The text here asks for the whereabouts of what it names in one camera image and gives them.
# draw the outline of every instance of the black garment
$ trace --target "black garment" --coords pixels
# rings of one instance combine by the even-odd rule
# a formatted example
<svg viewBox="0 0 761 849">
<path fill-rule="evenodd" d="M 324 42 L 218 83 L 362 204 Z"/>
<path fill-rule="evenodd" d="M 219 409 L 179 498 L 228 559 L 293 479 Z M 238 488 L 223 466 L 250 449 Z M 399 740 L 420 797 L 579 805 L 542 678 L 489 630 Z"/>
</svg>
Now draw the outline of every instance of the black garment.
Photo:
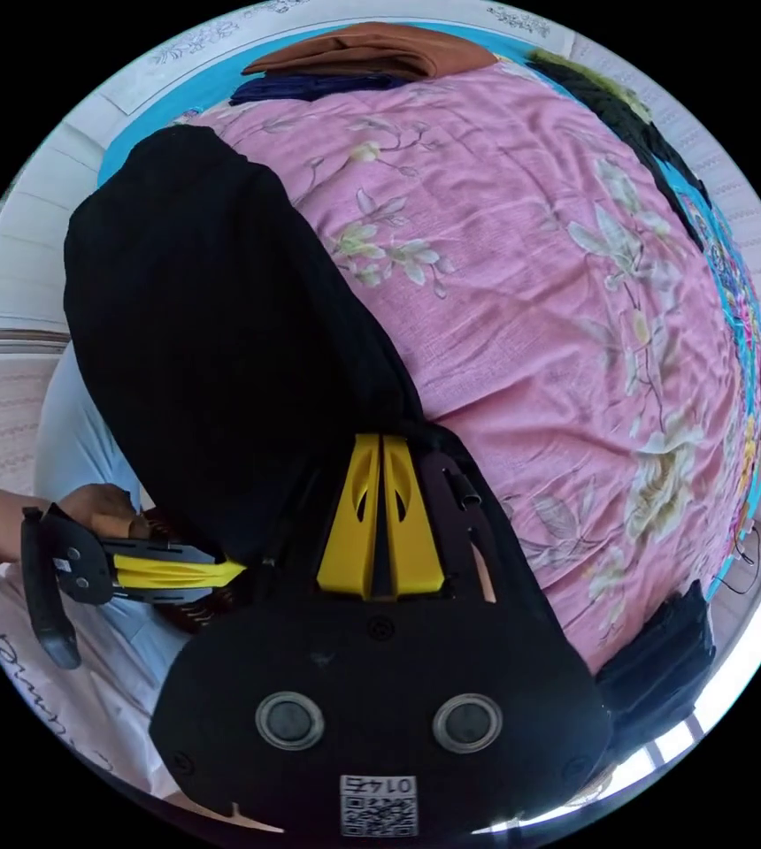
<svg viewBox="0 0 761 849">
<path fill-rule="evenodd" d="M 698 581 L 665 602 L 643 630 L 599 671 L 611 711 L 610 761 L 622 762 L 693 713 L 717 649 Z"/>
<path fill-rule="evenodd" d="M 85 385 L 190 541 L 256 561 L 313 459 L 362 432 L 367 410 L 390 426 L 402 415 L 393 369 L 365 375 L 373 355 L 386 363 L 380 343 L 353 338 L 373 317 L 337 314 L 353 296 L 277 175 L 209 128 L 136 145 L 72 215 L 65 270 Z M 311 320 L 320 302 L 335 333 Z"/>
<path fill-rule="evenodd" d="M 317 73 L 275 74 L 257 77 L 241 85 L 230 98 L 231 106 L 257 100 L 304 100 L 312 103 L 328 95 L 347 91 L 387 91 L 400 88 L 407 80 L 391 73 L 368 73 L 363 76 L 329 76 Z"/>
<path fill-rule="evenodd" d="M 652 177 L 655 178 L 657 190 L 669 202 L 690 238 L 701 251 L 704 251 L 699 233 L 696 232 L 687 213 L 681 208 L 675 192 L 667 183 L 655 157 L 675 168 L 693 188 L 702 194 L 709 205 L 711 199 L 702 181 L 690 171 L 679 152 L 661 135 L 657 127 L 654 124 L 647 124 L 627 103 L 597 86 L 573 68 L 557 65 L 544 59 L 531 59 L 527 64 L 563 86 L 573 97 L 577 97 L 634 151 L 641 163 L 650 170 Z"/>
</svg>

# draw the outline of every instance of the screw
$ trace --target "screw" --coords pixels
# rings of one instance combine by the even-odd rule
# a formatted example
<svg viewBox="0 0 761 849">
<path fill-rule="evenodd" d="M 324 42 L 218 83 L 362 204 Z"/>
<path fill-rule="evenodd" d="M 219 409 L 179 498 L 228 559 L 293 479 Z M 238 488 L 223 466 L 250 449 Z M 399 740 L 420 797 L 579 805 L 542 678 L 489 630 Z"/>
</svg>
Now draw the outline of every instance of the screw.
<svg viewBox="0 0 761 849">
<path fill-rule="evenodd" d="M 384 641 L 392 639 L 396 632 L 396 627 L 392 620 L 387 616 L 373 616 L 368 624 L 369 636 L 372 639 Z"/>
</svg>

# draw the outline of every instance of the navy blue cloth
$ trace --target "navy blue cloth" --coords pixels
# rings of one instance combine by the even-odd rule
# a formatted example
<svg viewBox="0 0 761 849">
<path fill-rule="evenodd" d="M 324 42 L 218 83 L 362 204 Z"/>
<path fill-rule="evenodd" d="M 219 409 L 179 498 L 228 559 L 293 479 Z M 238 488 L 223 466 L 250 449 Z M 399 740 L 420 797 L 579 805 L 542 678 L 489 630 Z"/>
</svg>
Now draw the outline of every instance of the navy blue cloth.
<svg viewBox="0 0 761 849">
<path fill-rule="evenodd" d="M 305 100 L 311 103 L 343 91 L 385 91 L 399 88 L 407 80 L 391 73 L 368 73 L 361 77 L 324 76 L 314 73 L 266 75 L 249 80 L 230 98 L 231 106 L 256 100 Z"/>
<path fill-rule="evenodd" d="M 624 761 L 690 716 L 716 653 L 708 605 L 695 581 L 685 595 L 662 604 L 596 677 L 611 711 L 609 761 Z"/>
</svg>

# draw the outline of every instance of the bed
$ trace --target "bed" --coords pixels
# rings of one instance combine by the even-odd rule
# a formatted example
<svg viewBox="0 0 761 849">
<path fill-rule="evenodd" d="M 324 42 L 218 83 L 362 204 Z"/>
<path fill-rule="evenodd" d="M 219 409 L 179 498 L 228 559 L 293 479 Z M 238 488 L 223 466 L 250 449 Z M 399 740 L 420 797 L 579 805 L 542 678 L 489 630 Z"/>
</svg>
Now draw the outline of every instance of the bed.
<svg viewBox="0 0 761 849">
<path fill-rule="evenodd" d="M 678 173 L 705 255 L 524 51 L 175 120 L 281 177 L 426 413 L 472 451 L 593 671 L 672 593 L 712 594 L 761 491 L 761 318 L 726 221 Z"/>
</svg>

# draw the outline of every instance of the black wire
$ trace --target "black wire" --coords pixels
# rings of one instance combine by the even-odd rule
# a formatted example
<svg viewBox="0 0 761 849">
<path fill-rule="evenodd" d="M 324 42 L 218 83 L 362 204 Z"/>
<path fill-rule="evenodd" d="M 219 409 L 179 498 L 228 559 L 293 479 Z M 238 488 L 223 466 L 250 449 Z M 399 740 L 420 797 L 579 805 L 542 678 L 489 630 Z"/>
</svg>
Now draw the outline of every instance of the black wire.
<svg viewBox="0 0 761 849">
<path fill-rule="evenodd" d="M 755 583 L 758 580 L 758 575 L 761 573 L 761 534 L 758 532 L 757 525 L 753 525 L 752 532 L 755 534 L 757 539 L 755 560 L 752 560 L 751 557 L 747 556 L 746 553 L 740 549 L 736 542 L 734 543 L 734 547 L 737 549 L 737 553 L 743 558 L 743 560 L 745 560 L 750 566 L 755 567 L 755 575 L 752 577 L 752 583 L 749 584 L 749 586 L 745 590 L 741 591 L 735 590 L 734 587 L 731 586 L 731 584 L 728 584 L 723 578 L 719 580 L 721 584 L 725 584 L 728 589 L 730 589 L 735 595 L 748 595 L 751 592 L 752 587 L 755 586 Z"/>
</svg>

